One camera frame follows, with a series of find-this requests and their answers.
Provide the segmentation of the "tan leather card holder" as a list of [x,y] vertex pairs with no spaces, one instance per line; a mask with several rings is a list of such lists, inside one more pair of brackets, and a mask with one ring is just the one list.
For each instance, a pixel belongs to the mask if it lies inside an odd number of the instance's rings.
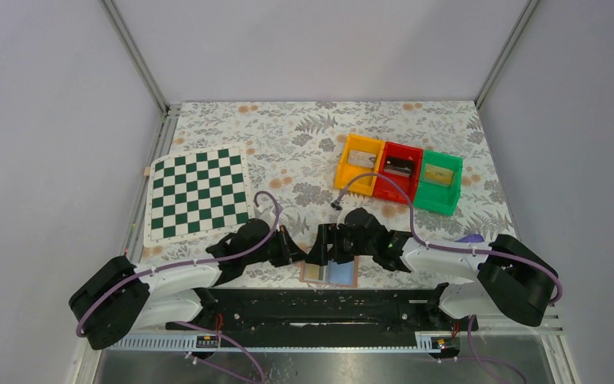
[[317,266],[303,262],[301,264],[300,281],[326,286],[356,288],[358,266],[357,258],[343,264],[330,261],[326,266]]

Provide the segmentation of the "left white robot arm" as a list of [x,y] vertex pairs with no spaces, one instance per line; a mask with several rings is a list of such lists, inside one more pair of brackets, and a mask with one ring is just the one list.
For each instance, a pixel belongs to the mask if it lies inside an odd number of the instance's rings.
[[252,219],[208,246],[203,258],[152,265],[133,264],[124,255],[111,258],[68,305],[78,337],[103,350],[133,330],[195,319],[204,306],[197,290],[231,282],[249,265],[281,267],[306,256],[284,226]]

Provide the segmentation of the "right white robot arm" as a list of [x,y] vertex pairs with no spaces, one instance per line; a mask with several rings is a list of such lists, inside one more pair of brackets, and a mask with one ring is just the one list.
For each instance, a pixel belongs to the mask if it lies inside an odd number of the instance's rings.
[[463,278],[441,283],[427,299],[426,310],[441,321],[502,314],[536,327],[559,282],[553,268],[510,235],[499,234],[492,242],[418,241],[411,231],[387,230],[363,208],[347,212],[342,222],[320,225],[304,261],[326,266],[358,256],[371,257],[387,271]]

